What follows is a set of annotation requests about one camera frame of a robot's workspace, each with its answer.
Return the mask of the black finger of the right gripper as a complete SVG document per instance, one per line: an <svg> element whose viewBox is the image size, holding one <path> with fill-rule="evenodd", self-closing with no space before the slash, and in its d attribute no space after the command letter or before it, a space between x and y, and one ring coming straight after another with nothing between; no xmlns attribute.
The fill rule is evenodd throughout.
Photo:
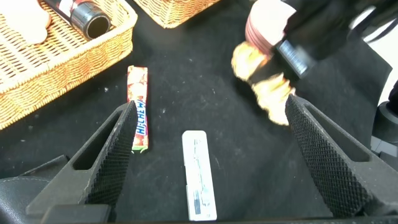
<svg viewBox="0 0 398 224"><path fill-rule="evenodd" d="M272 57L264 65L257 68L249 77L249 83L259 83L284 71L284 62L279 57Z"/></svg>

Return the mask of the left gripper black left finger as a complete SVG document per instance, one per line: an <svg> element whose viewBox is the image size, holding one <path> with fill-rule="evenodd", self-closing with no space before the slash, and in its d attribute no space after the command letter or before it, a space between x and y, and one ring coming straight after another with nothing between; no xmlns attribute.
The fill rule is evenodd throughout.
<svg viewBox="0 0 398 224"><path fill-rule="evenodd" d="M116 108L60 172L27 206L43 215L54 205L114 207L123 189L137 126L134 102Z"/></svg>

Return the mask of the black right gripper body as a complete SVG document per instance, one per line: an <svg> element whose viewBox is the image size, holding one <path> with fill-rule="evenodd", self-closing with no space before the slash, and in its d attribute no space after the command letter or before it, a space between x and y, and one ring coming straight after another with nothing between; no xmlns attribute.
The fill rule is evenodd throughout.
<svg viewBox="0 0 398 224"><path fill-rule="evenodd" d="M291 3L295 12L287 19L284 36L274 50L284 77L299 80L317 62L345 45L356 9L355 2L348 0Z"/></svg>

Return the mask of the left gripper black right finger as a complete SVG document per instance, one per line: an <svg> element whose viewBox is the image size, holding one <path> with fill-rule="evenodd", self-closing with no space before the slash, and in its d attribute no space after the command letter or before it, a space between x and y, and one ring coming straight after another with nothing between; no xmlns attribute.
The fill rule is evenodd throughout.
<svg viewBox="0 0 398 224"><path fill-rule="evenodd" d="M397 215L397 171L307 100L290 95L289 126L336 217Z"/></svg>

